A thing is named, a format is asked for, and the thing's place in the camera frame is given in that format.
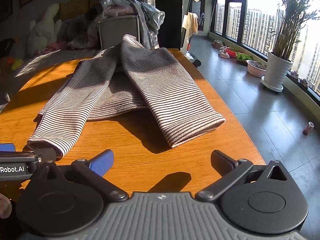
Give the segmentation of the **striped brown white sweater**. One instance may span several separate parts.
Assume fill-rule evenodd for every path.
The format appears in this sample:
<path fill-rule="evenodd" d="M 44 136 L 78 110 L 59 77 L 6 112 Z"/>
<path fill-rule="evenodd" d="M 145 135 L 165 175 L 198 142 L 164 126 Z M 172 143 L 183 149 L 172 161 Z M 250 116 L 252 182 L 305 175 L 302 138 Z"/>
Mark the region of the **striped brown white sweater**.
<path fill-rule="evenodd" d="M 36 117 L 29 150 L 53 148 L 64 157 L 88 121 L 150 110 L 170 147 L 220 127 L 217 112 L 165 48 L 147 49 L 134 36 L 82 60 Z"/>

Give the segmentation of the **pile of clothes on sofa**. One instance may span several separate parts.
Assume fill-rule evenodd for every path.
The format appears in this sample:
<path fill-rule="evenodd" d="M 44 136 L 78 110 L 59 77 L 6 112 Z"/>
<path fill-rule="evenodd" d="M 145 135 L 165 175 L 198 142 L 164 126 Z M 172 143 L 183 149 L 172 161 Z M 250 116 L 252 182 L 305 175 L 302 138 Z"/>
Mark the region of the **pile of clothes on sofa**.
<path fill-rule="evenodd" d="M 140 43 L 148 49 L 159 47 L 157 34 L 165 12 L 139 0 L 101 0 L 88 12 L 73 18 L 67 28 L 72 49 L 101 46 L 98 22 L 109 17 L 136 15 L 139 19 Z"/>

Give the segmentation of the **grey sofa bed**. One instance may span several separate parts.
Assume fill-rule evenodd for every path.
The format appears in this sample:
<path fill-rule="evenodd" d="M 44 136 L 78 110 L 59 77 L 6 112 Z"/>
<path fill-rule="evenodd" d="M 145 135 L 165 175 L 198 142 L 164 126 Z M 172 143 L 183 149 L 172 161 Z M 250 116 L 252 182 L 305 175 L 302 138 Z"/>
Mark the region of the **grey sofa bed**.
<path fill-rule="evenodd" d="M 1 106 L 6 105 L 13 95 L 39 70 L 71 60 L 91 58 L 99 51 L 99 49 L 57 50 L 33 59 L 27 59 L 20 68 L 1 79 Z"/>

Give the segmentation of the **yellow toy on sofa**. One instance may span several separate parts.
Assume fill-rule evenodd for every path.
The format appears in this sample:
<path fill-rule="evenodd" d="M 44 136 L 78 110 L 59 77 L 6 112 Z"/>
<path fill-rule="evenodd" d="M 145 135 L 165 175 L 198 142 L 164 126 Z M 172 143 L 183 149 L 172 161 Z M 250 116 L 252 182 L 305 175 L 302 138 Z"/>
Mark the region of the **yellow toy on sofa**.
<path fill-rule="evenodd" d="M 16 71 L 18 68 L 21 67 L 22 64 L 23 64 L 23 60 L 22 59 L 16 59 L 14 61 L 14 63 L 11 65 L 11 70 L 13 72 Z"/>

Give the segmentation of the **small pink bottle on floor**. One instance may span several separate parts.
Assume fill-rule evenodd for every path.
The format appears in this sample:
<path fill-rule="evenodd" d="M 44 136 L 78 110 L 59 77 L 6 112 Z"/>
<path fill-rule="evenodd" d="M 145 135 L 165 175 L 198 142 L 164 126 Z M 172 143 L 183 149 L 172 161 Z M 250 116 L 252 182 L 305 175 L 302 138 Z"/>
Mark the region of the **small pink bottle on floor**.
<path fill-rule="evenodd" d="M 309 135 L 313 129 L 314 129 L 314 123 L 310 121 L 308 122 L 306 127 L 303 129 L 303 134 Z"/>

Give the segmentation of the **pink round basin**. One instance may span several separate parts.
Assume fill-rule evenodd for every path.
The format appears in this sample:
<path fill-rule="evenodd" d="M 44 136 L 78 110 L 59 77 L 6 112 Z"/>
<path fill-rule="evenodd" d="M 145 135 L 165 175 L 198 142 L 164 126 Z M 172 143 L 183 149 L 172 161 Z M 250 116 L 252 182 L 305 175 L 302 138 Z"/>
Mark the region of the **pink round basin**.
<path fill-rule="evenodd" d="M 260 62 L 247 60 L 247 72 L 255 77 L 261 78 L 266 73 L 266 66 Z"/>

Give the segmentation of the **white plant pot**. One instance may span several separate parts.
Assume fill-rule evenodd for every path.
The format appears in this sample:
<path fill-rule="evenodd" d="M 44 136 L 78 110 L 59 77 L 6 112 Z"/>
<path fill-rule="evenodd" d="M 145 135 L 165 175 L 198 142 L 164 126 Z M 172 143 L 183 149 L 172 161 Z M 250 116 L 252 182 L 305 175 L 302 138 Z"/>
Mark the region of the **white plant pot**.
<path fill-rule="evenodd" d="M 267 68 L 265 75 L 261 77 L 261 83 L 268 89 L 281 93 L 283 91 L 283 82 L 291 69 L 293 62 L 284 60 L 273 53 L 268 53 Z"/>

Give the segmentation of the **small green plant tray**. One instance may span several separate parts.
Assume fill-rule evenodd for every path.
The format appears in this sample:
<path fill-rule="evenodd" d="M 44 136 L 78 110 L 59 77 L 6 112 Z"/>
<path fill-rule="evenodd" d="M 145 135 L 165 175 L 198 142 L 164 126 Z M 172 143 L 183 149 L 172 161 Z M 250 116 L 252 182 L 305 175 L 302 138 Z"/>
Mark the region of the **small green plant tray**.
<path fill-rule="evenodd" d="M 247 66 L 247 60 L 253 60 L 253 57 L 245 53 L 236 53 L 235 59 L 238 64 Z"/>

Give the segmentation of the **white plush rabbit toy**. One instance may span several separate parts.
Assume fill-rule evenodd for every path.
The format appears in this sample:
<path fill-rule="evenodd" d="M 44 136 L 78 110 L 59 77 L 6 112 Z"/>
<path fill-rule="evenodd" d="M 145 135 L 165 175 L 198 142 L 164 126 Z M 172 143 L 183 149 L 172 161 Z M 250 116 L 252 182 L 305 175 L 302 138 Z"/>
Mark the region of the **white plush rabbit toy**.
<path fill-rule="evenodd" d="M 62 21 L 54 20 L 60 6 L 58 3 L 50 5 L 42 19 L 36 23 L 32 20 L 29 24 L 29 38 L 27 43 L 27 55 L 32 57 L 41 53 L 48 45 L 57 41 L 57 35 L 60 32 Z"/>

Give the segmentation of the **tall green potted plant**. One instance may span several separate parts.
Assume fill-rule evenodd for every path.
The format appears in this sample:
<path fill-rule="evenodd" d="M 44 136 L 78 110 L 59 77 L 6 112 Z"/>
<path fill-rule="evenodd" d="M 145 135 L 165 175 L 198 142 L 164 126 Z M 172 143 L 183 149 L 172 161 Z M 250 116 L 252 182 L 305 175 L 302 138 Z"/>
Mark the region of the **tall green potted plant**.
<path fill-rule="evenodd" d="M 276 41 L 272 54 L 289 61 L 294 45 L 298 42 L 297 35 L 309 20 L 319 20 L 319 10 L 310 10 L 313 0 L 281 0 L 285 7 L 278 30 L 273 32 Z"/>

